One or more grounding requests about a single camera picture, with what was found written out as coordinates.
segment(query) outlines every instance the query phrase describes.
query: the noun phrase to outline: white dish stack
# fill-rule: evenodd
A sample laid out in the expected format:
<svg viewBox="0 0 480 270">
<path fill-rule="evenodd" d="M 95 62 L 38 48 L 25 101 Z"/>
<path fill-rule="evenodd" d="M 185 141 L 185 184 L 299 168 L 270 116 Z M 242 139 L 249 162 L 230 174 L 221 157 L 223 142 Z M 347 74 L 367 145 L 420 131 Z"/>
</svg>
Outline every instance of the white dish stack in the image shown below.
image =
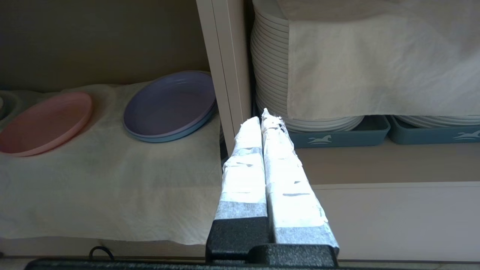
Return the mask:
<svg viewBox="0 0 480 270">
<path fill-rule="evenodd" d="M 287 117 L 288 19 L 276 0 L 253 0 L 253 5 L 255 23 L 250 44 L 259 109 L 267 108 L 282 116 L 292 132 L 349 131 L 360 124 L 363 116 L 311 121 Z"/>
<path fill-rule="evenodd" d="M 480 115 L 468 116 L 406 116 L 396 118 L 419 128 L 480 125 Z"/>
</svg>

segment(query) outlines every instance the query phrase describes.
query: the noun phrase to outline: horse logo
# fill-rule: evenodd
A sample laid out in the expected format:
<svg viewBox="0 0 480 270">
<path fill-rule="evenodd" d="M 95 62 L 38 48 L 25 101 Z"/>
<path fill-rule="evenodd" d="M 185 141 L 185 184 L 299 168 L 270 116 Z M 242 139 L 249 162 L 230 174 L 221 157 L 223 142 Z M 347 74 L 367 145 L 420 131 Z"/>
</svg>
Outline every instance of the horse logo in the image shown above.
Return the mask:
<svg viewBox="0 0 480 270">
<path fill-rule="evenodd" d="M 331 135 L 327 135 L 323 138 L 308 138 L 309 140 L 311 140 L 310 142 L 308 142 L 308 144 L 311 144 L 311 145 L 319 145 L 319 144 L 329 144 L 331 143 L 332 141 L 330 141 L 330 139 L 332 138 Z"/>
<path fill-rule="evenodd" d="M 465 132 L 459 132 L 460 134 L 457 137 L 453 137 L 455 140 L 476 140 L 477 138 L 480 138 L 480 130 L 475 131 L 474 133 L 465 133 Z"/>
</svg>

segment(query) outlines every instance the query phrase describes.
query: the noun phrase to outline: pink plate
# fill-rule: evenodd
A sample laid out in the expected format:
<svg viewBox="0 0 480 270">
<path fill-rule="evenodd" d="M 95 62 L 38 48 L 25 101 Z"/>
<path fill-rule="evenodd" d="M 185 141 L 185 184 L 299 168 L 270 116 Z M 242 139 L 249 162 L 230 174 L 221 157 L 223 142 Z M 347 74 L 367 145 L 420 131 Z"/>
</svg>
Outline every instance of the pink plate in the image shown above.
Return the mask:
<svg viewBox="0 0 480 270">
<path fill-rule="evenodd" d="M 0 133 L 0 152 L 26 157 L 51 150 L 75 136 L 92 115 L 92 98 L 73 92 L 49 98 L 17 116 Z"/>
</svg>

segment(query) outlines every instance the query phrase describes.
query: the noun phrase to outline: blue bin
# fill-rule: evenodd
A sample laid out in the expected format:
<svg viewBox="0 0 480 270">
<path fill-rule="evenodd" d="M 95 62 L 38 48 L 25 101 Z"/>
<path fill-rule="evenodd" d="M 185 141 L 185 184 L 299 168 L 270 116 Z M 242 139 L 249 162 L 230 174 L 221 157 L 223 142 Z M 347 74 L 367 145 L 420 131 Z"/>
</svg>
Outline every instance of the blue bin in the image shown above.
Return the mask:
<svg viewBox="0 0 480 270">
<path fill-rule="evenodd" d="M 452 144 L 480 142 L 480 125 L 417 128 L 388 116 L 392 129 L 388 136 L 398 144 Z"/>
<path fill-rule="evenodd" d="M 383 115 L 365 116 L 351 131 L 289 133 L 295 148 L 375 146 L 384 142 L 390 124 Z"/>
</svg>

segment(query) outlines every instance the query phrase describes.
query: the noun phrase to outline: white towel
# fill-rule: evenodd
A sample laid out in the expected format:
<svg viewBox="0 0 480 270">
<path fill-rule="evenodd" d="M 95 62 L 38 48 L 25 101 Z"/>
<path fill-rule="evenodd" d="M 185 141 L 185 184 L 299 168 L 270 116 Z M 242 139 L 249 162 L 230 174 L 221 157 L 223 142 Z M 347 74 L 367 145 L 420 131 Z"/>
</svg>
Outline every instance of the white towel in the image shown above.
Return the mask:
<svg viewBox="0 0 480 270">
<path fill-rule="evenodd" d="M 289 117 L 480 114 L 480 1 L 278 3 Z"/>
<path fill-rule="evenodd" d="M 89 124 L 37 156 L 0 154 L 0 237 L 85 237 L 204 244 L 222 184 L 216 115 L 182 139 L 151 144 L 122 126 L 149 83 L 92 85 Z"/>
</svg>

